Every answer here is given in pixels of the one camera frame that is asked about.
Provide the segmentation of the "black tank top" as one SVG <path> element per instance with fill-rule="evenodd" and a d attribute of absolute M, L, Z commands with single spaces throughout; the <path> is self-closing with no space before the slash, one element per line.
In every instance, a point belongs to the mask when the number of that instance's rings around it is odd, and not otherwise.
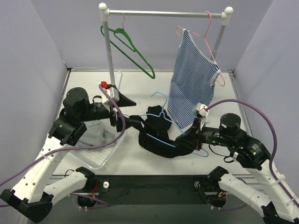
<path fill-rule="evenodd" d="M 129 116 L 138 121 L 133 127 L 139 131 L 138 143 L 144 149 L 164 158 L 185 156 L 199 149 L 199 142 L 190 131 L 175 140 L 169 138 L 168 130 L 172 123 L 160 105 L 149 106 L 145 116 L 146 119 L 140 115 Z"/>

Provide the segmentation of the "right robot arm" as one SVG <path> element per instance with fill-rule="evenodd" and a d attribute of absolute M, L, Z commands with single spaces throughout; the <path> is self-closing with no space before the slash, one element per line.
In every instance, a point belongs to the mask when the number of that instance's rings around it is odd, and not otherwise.
<path fill-rule="evenodd" d="M 289 198 L 284 191 L 286 184 L 282 174 L 277 170 L 271 173 L 269 151 L 261 141 L 240 128 L 241 118 L 226 113 L 220 118 L 219 128 L 201 126 L 200 123 L 201 119 L 195 118 L 192 126 L 175 141 L 192 150 L 200 149 L 203 144 L 226 147 L 230 157 L 253 175 L 264 192 L 233 177 L 220 166 L 208 174 L 208 187 L 212 190 L 220 188 L 236 196 L 258 212 L 266 224 L 297 224 L 299 209 L 295 195 Z"/>

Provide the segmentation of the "grey tank top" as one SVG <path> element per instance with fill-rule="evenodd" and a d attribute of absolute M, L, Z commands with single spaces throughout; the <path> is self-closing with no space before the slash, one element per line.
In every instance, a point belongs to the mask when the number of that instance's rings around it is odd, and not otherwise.
<path fill-rule="evenodd" d="M 76 147 L 100 146 L 112 141 L 116 132 L 110 123 L 102 120 L 85 122 L 87 130 L 76 143 Z"/>

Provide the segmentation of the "green hanger with gold hook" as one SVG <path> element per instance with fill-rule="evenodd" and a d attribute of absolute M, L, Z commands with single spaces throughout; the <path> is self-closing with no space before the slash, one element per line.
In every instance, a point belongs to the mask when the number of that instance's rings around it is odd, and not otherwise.
<path fill-rule="evenodd" d="M 130 36 L 125 31 L 124 27 L 117 29 L 111 29 L 108 27 L 108 15 L 107 10 L 100 10 L 100 16 L 102 20 L 102 25 L 100 27 L 100 31 L 102 35 L 105 38 L 105 45 L 107 50 L 107 60 L 108 60 L 108 66 L 109 66 L 109 74 L 110 74 L 110 80 L 112 83 L 115 83 L 114 78 L 114 66 L 113 66 L 113 59 L 112 59 L 112 50 L 111 50 L 111 44 L 117 48 L 128 60 L 130 60 L 134 65 L 136 65 L 141 71 L 143 71 L 147 76 L 149 76 L 151 79 L 156 78 L 156 74 L 154 72 L 153 67 L 150 65 L 149 62 L 145 59 L 145 57 L 140 53 L 140 51 L 135 47 L 133 44 Z M 133 53 L 136 53 L 148 66 L 150 73 L 146 71 L 140 64 L 138 64 L 134 59 L 132 59 L 128 54 L 126 54 L 119 46 L 117 46 L 113 41 L 110 40 L 109 32 L 112 32 L 114 37 L 118 39 L 124 46 L 126 46 L 129 50 L 131 50 Z"/>

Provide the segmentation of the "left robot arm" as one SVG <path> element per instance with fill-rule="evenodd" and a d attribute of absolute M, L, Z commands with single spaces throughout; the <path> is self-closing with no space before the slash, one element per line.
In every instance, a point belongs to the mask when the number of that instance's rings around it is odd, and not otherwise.
<path fill-rule="evenodd" d="M 112 146 L 131 125 L 124 117 L 121 107 L 136 106 L 136 102 L 125 97 L 115 85 L 101 87 L 101 102 L 90 103 L 84 88 L 70 89 L 63 100 L 64 108 L 53 123 L 45 144 L 35 161 L 10 180 L 23 175 L 11 189 L 5 189 L 0 198 L 34 223 L 43 221 L 52 207 L 76 190 L 91 191 L 95 186 L 95 174 L 79 167 L 69 176 L 49 185 L 48 181 L 59 163 L 70 151 L 93 150 Z M 87 121 L 109 119 L 119 133 L 111 141 L 97 146 L 77 147 L 76 144 L 87 131 Z"/>

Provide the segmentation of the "light blue wire hanger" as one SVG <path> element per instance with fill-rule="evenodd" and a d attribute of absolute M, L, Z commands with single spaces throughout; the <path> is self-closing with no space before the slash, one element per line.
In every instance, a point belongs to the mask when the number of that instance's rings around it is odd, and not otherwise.
<path fill-rule="evenodd" d="M 181 133 L 183 133 L 183 129 L 181 129 L 174 121 L 172 121 L 171 120 L 171 118 L 167 118 L 166 117 L 166 114 L 165 114 L 165 109 L 164 109 L 164 107 L 165 107 L 165 105 L 166 105 L 166 103 L 168 102 L 168 97 L 167 97 L 167 95 L 164 93 L 164 92 L 162 92 L 162 91 L 156 91 L 156 92 L 154 92 L 152 95 L 151 95 L 151 97 L 152 96 L 154 96 L 155 94 L 157 94 L 157 93 L 160 93 L 160 94 L 162 94 L 163 96 L 164 96 L 164 98 L 165 98 L 165 102 L 164 102 L 164 104 L 163 104 L 163 106 L 161 107 L 161 111 L 160 111 L 160 113 L 158 114 L 158 115 L 156 115 L 156 114 L 153 114 L 153 113 L 146 113 L 146 114 L 143 114 L 143 115 L 138 115 L 138 116 L 140 116 L 140 117 L 144 117 L 144 116 L 146 116 L 147 118 L 149 118 L 150 116 L 152 116 L 152 117 L 156 117 L 156 118 L 160 118 L 160 117 L 163 117 L 164 118 L 164 120 L 166 120 L 167 122 L 170 122 L 171 124 L 173 124 Z M 161 142 L 161 143 L 164 143 L 164 144 L 166 144 L 166 145 L 168 145 L 168 146 L 171 146 L 169 143 L 166 143 L 166 142 L 164 142 L 164 141 L 162 141 L 162 140 L 158 140 L 159 142 Z M 204 152 L 206 152 L 206 155 L 200 155 L 200 154 L 196 154 L 196 153 L 192 153 L 192 154 L 194 154 L 194 155 L 196 155 L 196 156 L 200 156 L 200 157 L 208 157 L 209 156 L 209 152 L 207 151 L 207 150 L 205 150 L 205 149 L 203 149 L 203 151 Z"/>

